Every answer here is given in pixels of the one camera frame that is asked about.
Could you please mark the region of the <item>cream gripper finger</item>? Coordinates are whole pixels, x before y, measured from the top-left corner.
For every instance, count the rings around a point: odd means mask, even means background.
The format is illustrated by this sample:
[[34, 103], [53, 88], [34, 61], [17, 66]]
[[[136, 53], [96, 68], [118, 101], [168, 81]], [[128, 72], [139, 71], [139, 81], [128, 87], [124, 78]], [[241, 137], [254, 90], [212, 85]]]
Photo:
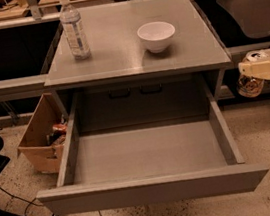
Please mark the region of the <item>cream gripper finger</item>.
[[243, 62], [238, 65], [242, 75], [270, 80], [270, 61]]
[[258, 60], [263, 60], [264, 58], [267, 58], [268, 54], [266, 54], [264, 51], [250, 51], [246, 54], [246, 59], [251, 62], [257, 62]]

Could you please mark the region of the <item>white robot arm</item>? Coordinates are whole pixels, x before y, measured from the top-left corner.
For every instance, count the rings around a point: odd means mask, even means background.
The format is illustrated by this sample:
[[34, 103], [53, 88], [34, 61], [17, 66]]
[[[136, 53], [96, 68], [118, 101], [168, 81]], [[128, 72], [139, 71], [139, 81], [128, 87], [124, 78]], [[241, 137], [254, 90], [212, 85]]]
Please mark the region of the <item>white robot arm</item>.
[[270, 80], [270, 48], [250, 51], [238, 64], [242, 75], [261, 80]]

